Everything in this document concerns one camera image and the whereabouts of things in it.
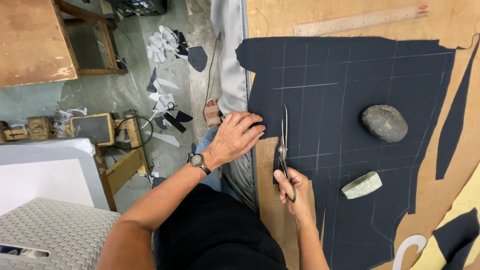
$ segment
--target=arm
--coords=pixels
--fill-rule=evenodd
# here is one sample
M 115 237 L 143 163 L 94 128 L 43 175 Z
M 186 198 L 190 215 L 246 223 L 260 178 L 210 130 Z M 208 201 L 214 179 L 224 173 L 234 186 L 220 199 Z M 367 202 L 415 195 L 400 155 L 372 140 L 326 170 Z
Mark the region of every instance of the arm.
M 297 222 L 297 240 L 300 252 L 300 269 L 302 270 L 328 270 L 324 251 L 320 244 L 317 226 L 313 221 L 308 202 L 308 178 L 298 171 L 289 168 L 291 182 L 295 185 L 297 199 L 295 203 L 288 200 L 288 210 L 295 216 Z M 291 184 L 282 171 L 274 172 L 275 179 L 280 185 L 280 200 L 287 203 L 287 197 L 293 197 Z
M 213 171 L 248 152 L 263 135 L 265 126 L 245 130 L 261 120 L 246 111 L 228 114 L 213 142 L 202 152 L 205 165 Z M 96 270 L 155 269 L 152 232 L 204 177 L 202 169 L 187 164 L 140 198 L 112 226 Z

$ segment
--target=scissor handle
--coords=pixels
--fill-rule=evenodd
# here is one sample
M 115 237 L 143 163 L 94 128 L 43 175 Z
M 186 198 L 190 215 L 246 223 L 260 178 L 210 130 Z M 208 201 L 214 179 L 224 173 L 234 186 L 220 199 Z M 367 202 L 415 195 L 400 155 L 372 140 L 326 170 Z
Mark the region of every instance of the scissor handle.
M 280 164 L 282 164 L 282 172 L 283 174 L 285 175 L 285 177 L 288 179 L 288 181 L 290 182 L 290 173 L 288 172 L 288 167 L 287 167 L 287 164 L 285 163 L 285 161 L 280 161 Z M 292 189 L 293 189 L 293 199 L 290 198 L 290 196 L 288 196 L 287 194 L 287 197 L 289 198 L 289 200 L 291 200 L 292 202 L 295 202 L 295 200 L 297 199 L 297 191 L 295 190 L 295 185 L 292 184 L 290 182 L 290 184 L 292 185 Z

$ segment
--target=ruler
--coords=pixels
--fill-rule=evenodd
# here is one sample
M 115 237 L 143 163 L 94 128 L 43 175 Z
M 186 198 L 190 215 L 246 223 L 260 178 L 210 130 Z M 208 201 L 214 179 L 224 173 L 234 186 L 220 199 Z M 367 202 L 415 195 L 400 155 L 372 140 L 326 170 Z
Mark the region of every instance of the ruler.
M 384 25 L 428 16 L 428 4 L 357 16 L 294 25 L 296 37 L 318 37 L 332 33 Z

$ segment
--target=tailor's shears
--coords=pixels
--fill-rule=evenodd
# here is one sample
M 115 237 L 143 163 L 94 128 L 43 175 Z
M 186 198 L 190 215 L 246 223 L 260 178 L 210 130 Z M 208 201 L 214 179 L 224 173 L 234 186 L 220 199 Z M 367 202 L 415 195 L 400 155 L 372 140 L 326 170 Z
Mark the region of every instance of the tailor's shears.
M 278 160 L 280 161 L 280 164 L 282 165 L 281 169 L 283 171 L 283 174 L 285 175 L 285 177 L 288 179 L 288 181 L 290 182 L 290 173 L 288 172 L 288 167 L 287 167 L 287 163 L 285 162 L 285 160 L 287 159 L 287 135 L 288 135 L 288 112 L 287 112 L 287 106 L 285 104 L 283 104 L 283 113 L 282 113 L 282 139 L 280 141 L 280 147 L 278 148 L 278 152 L 280 153 L 279 156 L 278 156 Z M 295 186 L 290 182 L 290 184 L 292 185 L 292 189 L 293 189 L 293 198 L 290 198 L 290 196 L 288 196 L 288 198 L 292 201 L 292 202 L 295 202 L 295 200 L 297 199 L 297 191 L 295 190 Z

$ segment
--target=foot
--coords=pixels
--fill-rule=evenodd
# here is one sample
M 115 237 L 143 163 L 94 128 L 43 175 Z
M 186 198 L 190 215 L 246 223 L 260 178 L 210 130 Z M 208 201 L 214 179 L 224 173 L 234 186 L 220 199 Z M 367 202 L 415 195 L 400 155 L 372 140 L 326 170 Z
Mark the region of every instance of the foot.
M 217 105 L 217 103 L 218 103 L 218 100 L 213 99 L 213 100 L 211 100 L 207 103 L 206 107 Z M 219 111 L 214 111 L 214 112 L 211 112 L 211 113 L 207 113 L 205 115 L 205 117 L 207 119 L 211 119 L 211 118 L 214 118 L 214 117 L 220 117 L 220 112 Z M 220 124 L 211 124 L 211 125 L 208 126 L 208 128 L 211 128 L 213 126 L 219 127 Z

